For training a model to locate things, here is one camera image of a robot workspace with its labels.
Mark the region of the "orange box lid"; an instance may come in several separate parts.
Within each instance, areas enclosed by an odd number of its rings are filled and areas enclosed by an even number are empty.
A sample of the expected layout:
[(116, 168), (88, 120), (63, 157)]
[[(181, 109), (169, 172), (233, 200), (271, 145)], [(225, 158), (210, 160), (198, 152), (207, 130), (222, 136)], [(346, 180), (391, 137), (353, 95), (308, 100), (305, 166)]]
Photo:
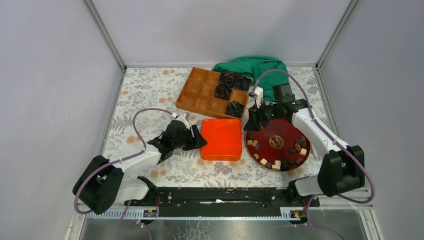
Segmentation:
[(201, 123), (201, 135), (209, 149), (242, 149), (242, 122), (239, 119), (205, 119)]

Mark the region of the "red round plate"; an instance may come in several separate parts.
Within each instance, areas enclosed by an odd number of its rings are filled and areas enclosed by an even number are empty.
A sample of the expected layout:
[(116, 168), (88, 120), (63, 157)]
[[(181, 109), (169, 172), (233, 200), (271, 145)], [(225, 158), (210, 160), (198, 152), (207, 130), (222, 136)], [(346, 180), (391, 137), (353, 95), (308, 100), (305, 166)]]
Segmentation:
[(245, 143), (249, 155), (261, 166), (288, 172), (303, 165), (312, 145), (306, 136), (285, 119), (270, 120), (260, 131), (248, 130)]

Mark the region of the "orange chocolate box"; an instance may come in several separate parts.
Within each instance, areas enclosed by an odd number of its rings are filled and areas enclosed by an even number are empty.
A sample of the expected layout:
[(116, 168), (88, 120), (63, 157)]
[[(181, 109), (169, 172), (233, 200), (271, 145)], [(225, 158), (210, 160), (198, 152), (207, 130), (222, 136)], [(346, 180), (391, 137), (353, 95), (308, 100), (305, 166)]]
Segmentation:
[(242, 149), (235, 148), (206, 148), (200, 149), (200, 156), (205, 161), (238, 161), (242, 155)]

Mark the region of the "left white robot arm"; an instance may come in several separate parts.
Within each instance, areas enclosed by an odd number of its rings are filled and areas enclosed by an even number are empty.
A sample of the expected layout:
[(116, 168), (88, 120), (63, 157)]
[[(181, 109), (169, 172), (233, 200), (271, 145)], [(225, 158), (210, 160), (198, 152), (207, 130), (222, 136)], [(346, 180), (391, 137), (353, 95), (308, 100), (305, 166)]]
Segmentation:
[(74, 209), (79, 214), (102, 214), (112, 205), (138, 200), (148, 206), (155, 200), (155, 192), (135, 173), (158, 165), (170, 158), (174, 150), (191, 151), (207, 145), (196, 125), (172, 120), (165, 131), (148, 141), (146, 148), (122, 159), (110, 160), (102, 155), (94, 157), (75, 183)]

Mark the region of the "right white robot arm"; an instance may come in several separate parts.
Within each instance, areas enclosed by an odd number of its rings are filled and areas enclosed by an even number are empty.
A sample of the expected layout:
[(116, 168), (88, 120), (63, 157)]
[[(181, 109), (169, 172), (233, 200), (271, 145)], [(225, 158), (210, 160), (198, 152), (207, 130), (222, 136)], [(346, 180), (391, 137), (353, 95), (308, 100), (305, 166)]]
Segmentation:
[(287, 191), (287, 201), (301, 205), (310, 195), (327, 197), (362, 188), (369, 180), (365, 171), (365, 154), (358, 146), (351, 146), (334, 134), (316, 117), (309, 100), (296, 99), (288, 83), (272, 88), (274, 101), (265, 103), (263, 89), (253, 86), (249, 96), (255, 104), (248, 110), (245, 130), (260, 131), (271, 120), (284, 119), (298, 129), (315, 148), (322, 162), (317, 175), (294, 180), (294, 188)]

